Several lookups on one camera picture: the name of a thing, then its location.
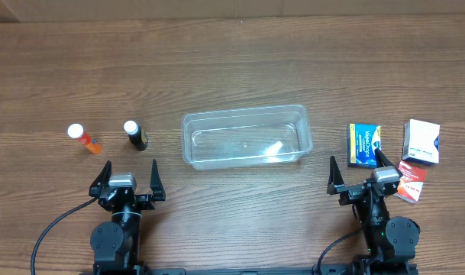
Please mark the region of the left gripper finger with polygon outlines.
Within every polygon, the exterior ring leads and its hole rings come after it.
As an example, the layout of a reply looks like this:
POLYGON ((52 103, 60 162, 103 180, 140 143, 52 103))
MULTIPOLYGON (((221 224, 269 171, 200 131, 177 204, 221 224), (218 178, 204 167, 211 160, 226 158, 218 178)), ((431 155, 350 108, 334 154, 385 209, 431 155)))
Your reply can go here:
POLYGON ((161 182, 159 171, 157 167, 157 161, 153 159, 151 176, 150 176, 150 189, 154 196, 164 196, 165 190, 161 182))
POLYGON ((111 176, 111 161, 108 160, 104 165, 101 173, 96 177, 93 183, 90 185, 91 188, 99 188, 108 184, 111 176))

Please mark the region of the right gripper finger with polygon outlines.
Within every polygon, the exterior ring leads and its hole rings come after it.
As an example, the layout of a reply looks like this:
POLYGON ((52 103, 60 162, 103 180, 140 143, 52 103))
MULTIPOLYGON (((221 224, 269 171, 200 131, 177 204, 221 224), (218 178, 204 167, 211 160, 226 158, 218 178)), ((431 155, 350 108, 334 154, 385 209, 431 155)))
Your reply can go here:
POLYGON ((328 186, 344 186, 344 180, 338 168, 335 156, 330 157, 328 186))
POLYGON ((389 159, 384 155, 384 153, 379 149, 375 149, 375 158, 376 158, 376 167, 393 167, 394 164, 389 161, 389 159))

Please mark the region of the blue yellow lozenge box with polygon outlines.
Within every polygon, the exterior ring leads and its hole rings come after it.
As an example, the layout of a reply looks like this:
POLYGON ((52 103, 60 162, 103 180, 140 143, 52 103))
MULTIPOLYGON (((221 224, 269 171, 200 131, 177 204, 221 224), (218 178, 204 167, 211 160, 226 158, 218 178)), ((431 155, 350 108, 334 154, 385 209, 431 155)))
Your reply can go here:
POLYGON ((347 126, 347 165, 376 168, 375 150, 381 148, 379 125, 354 124, 347 126))

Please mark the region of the white blue bandage box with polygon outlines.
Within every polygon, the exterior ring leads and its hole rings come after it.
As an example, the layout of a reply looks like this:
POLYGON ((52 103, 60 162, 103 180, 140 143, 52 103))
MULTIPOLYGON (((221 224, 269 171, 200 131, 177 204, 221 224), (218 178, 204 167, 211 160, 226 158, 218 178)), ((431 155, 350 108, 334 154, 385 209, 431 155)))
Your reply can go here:
POLYGON ((410 119, 404 126, 404 161, 434 165, 439 163, 440 125, 410 119))

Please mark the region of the black bottle white cap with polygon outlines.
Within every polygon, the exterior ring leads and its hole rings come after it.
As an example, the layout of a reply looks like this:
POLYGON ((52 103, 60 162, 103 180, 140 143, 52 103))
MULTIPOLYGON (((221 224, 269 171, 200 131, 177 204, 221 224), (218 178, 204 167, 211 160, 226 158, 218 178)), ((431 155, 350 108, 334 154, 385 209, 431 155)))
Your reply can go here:
POLYGON ((138 151, 147 149, 148 139, 145 130, 135 121, 126 121, 124 123, 124 131, 128 134, 130 142, 138 151))

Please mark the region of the orange bottle white cap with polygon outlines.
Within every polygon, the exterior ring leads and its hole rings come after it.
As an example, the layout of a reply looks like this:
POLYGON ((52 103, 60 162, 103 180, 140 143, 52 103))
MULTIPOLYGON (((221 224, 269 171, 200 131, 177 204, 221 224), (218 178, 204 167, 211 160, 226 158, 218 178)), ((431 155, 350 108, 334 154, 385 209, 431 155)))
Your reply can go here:
POLYGON ((67 128, 67 134, 70 138, 76 139, 93 154, 100 154, 102 152, 101 145, 84 130, 81 124, 71 124, 67 128))

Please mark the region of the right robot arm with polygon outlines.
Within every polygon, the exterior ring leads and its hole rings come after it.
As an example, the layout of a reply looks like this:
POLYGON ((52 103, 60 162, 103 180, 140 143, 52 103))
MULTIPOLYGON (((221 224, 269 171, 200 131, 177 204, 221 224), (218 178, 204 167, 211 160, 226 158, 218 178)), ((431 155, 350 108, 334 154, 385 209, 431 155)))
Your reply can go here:
POLYGON ((415 246, 421 229, 410 218, 389 215, 385 198, 397 193, 402 173, 379 149, 375 150, 376 168, 369 178, 357 185, 344 184, 335 157, 330 157, 327 194, 339 195, 340 205, 351 205, 360 228, 330 244, 316 265, 317 273, 334 274, 417 274, 409 261, 415 258, 415 246), (335 245, 362 233, 368 253, 357 255, 349 264, 339 267, 321 265, 324 256, 335 245))

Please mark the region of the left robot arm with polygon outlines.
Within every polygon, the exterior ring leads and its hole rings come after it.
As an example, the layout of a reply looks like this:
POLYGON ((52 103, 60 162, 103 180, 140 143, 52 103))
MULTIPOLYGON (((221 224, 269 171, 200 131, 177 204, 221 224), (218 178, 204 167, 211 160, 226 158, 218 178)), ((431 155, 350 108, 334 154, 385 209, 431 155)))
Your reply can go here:
POLYGON ((94 274, 150 274, 150 268, 139 260, 142 212, 154 210, 164 201, 157 162, 151 167, 148 194, 136 193, 133 173, 112 173, 108 161, 89 187, 89 195, 111 213, 111 220, 97 225, 90 236, 94 251, 94 274))

